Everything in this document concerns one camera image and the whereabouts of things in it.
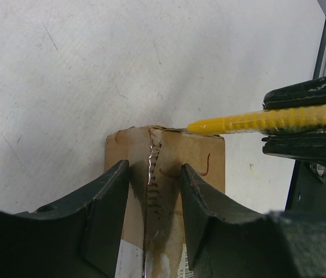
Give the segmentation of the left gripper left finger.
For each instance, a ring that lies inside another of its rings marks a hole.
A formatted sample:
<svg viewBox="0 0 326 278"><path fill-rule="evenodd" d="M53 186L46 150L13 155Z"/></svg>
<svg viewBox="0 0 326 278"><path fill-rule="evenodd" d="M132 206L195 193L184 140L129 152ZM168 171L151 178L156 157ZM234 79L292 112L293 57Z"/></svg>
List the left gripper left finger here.
<svg viewBox="0 0 326 278"><path fill-rule="evenodd" d="M0 211L0 277L114 277L128 191L121 160L32 213Z"/></svg>

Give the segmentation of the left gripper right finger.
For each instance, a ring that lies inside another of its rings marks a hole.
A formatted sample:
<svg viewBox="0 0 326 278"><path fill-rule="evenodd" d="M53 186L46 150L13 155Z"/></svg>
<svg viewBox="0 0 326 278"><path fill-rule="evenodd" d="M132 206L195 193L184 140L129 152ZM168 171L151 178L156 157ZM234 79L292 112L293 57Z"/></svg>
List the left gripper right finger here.
<svg viewBox="0 0 326 278"><path fill-rule="evenodd" d="M185 164L181 199L195 277L326 277L326 213L257 213Z"/></svg>

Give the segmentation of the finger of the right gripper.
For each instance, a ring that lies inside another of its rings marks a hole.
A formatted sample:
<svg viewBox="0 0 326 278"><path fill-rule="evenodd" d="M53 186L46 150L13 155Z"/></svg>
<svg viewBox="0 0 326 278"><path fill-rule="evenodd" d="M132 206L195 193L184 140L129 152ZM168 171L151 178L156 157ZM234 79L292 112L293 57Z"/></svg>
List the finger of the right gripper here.
<svg viewBox="0 0 326 278"><path fill-rule="evenodd" d="M264 154L318 163L326 167L326 134L289 134L262 139Z"/></svg>
<svg viewBox="0 0 326 278"><path fill-rule="evenodd" d="M268 92L263 108L268 110L326 104L326 76Z"/></svg>

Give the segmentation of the yellow utility knife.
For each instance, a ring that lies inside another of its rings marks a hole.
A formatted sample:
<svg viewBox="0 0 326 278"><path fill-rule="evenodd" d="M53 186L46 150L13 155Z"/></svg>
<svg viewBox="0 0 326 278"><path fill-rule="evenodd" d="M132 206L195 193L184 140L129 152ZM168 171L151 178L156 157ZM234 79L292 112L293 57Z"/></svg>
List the yellow utility knife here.
<svg viewBox="0 0 326 278"><path fill-rule="evenodd" d="M326 126L326 104L309 107L273 109L198 120L182 131L203 136L246 132L298 131Z"/></svg>

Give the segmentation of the brown cardboard express box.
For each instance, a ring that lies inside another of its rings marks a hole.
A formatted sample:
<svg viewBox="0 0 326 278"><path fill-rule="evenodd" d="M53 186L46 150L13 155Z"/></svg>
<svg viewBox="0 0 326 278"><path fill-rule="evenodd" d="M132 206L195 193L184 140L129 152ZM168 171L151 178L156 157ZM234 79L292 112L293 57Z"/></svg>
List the brown cardboard express box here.
<svg viewBox="0 0 326 278"><path fill-rule="evenodd" d="M225 191L225 140L161 126L131 127L109 135L105 168L130 165L129 192L116 277L190 277L180 174L191 165L215 189Z"/></svg>

